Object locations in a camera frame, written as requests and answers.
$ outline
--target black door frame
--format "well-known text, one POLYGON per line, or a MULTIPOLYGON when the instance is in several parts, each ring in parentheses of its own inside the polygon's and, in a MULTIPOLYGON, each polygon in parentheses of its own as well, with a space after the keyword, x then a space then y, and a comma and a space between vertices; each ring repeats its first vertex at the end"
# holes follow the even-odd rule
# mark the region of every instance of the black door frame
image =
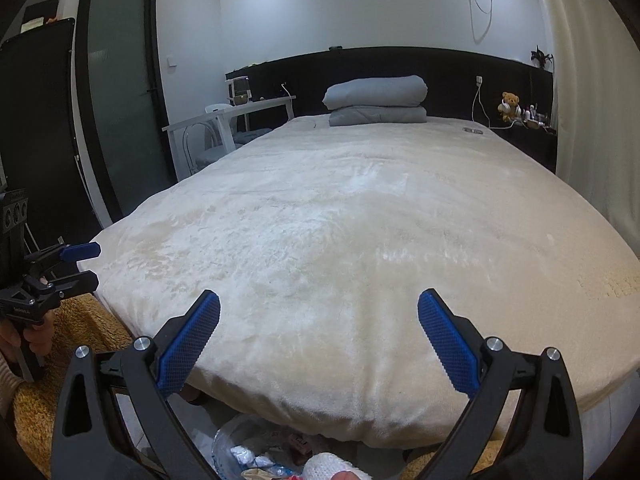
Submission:
MULTIPOLYGON (((89 82, 89 53, 88 53, 88 29, 89 7, 91 0, 79 0, 78 17, 76 20, 76 88, 78 89, 78 108, 84 141, 89 159, 94 168, 95 179, 102 194, 104 205, 107 208, 111 220, 117 222, 124 215, 120 203, 111 184, 107 165, 104 161, 98 130, 95 124, 94 105, 91 98, 89 82)), ((178 182, 175 174, 174 159, 171 154, 169 137, 164 134, 162 128, 169 125, 169 119, 164 104, 164 92, 162 92, 162 78, 160 75, 160 62, 158 57, 158 34, 156 31, 156 0, 145 0, 145 39, 146 39, 146 66, 149 75, 149 93, 153 101, 158 124, 158 137, 162 145, 164 160, 169 169, 169 174, 178 182)))

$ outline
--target beige curtain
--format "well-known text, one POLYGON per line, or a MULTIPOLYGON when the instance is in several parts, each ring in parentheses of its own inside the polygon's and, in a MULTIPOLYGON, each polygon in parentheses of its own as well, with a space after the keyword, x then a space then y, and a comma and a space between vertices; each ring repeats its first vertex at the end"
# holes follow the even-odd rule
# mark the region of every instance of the beige curtain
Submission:
POLYGON ((640 51, 608 0, 543 2, 556 59, 557 174, 640 254, 640 51))

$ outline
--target glass panel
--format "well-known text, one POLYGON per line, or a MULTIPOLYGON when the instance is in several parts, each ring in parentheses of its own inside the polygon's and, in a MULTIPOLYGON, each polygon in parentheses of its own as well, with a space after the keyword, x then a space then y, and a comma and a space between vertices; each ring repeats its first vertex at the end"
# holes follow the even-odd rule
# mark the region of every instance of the glass panel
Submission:
POLYGON ((91 0, 88 51, 95 125, 126 216, 173 184, 148 92, 145 0, 91 0))

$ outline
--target metal screw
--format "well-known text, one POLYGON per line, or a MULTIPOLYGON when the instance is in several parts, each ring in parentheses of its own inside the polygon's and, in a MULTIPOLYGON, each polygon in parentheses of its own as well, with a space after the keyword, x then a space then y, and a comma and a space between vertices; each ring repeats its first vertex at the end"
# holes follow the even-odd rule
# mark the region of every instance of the metal screw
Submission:
POLYGON ((76 348, 76 357, 83 358, 89 355, 89 347, 87 345, 82 345, 76 348))
POLYGON ((149 348, 149 345, 151 345, 151 339, 148 337, 139 337, 133 342, 133 348, 140 352, 149 348))
POLYGON ((493 350, 494 352, 499 352, 504 348, 503 342, 497 337, 490 337, 487 339, 486 345, 489 347, 489 350, 493 350))
POLYGON ((558 359, 560 358, 560 351, 557 348, 553 347, 547 348, 546 356, 552 361, 558 361, 558 359))

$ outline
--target nightstand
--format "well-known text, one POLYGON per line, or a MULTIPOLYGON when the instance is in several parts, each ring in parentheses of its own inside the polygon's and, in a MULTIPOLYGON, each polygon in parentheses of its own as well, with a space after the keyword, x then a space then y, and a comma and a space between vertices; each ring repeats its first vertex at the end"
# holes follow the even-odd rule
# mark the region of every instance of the nightstand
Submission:
POLYGON ((552 173, 556 172, 558 162, 558 134, 555 130, 540 128, 533 130, 514 124, 508 130, 492 130, 499 137, 529 155, 552 173))

